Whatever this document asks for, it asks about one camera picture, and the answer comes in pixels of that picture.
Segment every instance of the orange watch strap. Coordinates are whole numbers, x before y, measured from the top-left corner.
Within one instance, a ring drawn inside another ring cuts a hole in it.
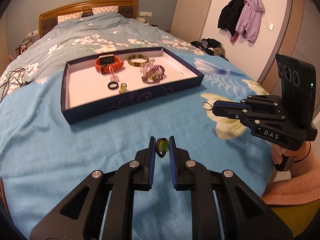
[[[112,63],[112,64],[109,64],[109,65],[106,65],[106,66],[101,66],[101,65],[99,65],[100,59],[97,58],[97,60],[95,61],[95,64],[94,64],[95,67],[96,67],[96,71],[97,71],[98,73],[105,74],[105,73],[110,73],[110,71],[109,71],[109,68],[110,68],[110,67],[112,67],[114,71],[117,71],[117,70],[119,70],[120,68],[122,68],[123,65],[124,65],[123,60],[120,60],[120,59],[119,59],[117,56],[115,56],[115,55],[114,55],[114,57],[115,57],[115,62]]]

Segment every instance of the person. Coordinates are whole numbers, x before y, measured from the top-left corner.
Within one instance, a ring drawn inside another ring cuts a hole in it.
[[[310,142],[304,142],[298,151],[273,144],[273,162],[280,164],[283,155],[294,157],[289,170],[291,179],[268,183],[262,200],[287,224],[293,236],[297,237],[303,235],[310,223],[315,224],[315,220],[320,218],[320,161],[317,160]]]

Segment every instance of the black jacket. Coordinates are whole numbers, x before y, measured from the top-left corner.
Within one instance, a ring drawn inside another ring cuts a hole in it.
[[[236,26],[240,18],[242,9],[244,7],[244,0],[232,0],[228,3],[225,8],[222,9],[219,21],[218,28],[225,29],[231,33],[231,36],[235,34]]]

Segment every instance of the wall outlet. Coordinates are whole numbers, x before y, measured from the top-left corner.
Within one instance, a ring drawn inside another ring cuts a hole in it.
[[[152,16],[152,13],[148,13],[148,12],[140,12],[140,16]]]
[[[28,36],[27,36],[27,38],[36,36],[37,34],[38,34],[38,30],[35,30],[35,31],[29,33]]]

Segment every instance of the blue bedsheet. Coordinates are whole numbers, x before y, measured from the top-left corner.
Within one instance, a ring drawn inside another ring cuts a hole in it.
[[[202,85],[69,126],[60,109],[65,62],[144,46],[172,50],[205,74]],[[148,147],[150,136],[174,135],[177,147],[192,159],[214,171],[233,170],[262,195],[273,169],[268,144],[239,121],[215,117],[201,107],[204,101],[240,101],[265,93],[226,60],[144,23],[103,13],[59,24],[7,71],[18,67],[26,69],[24,81],[36,82],[12,85],[0,104],[0,176],[13,221],[27,238],[88,174],[116,170]],[[133,212],[132,239],[191,239],[190,193],[173,189],[168,156],[156,158],[153,188],[135,194]]]

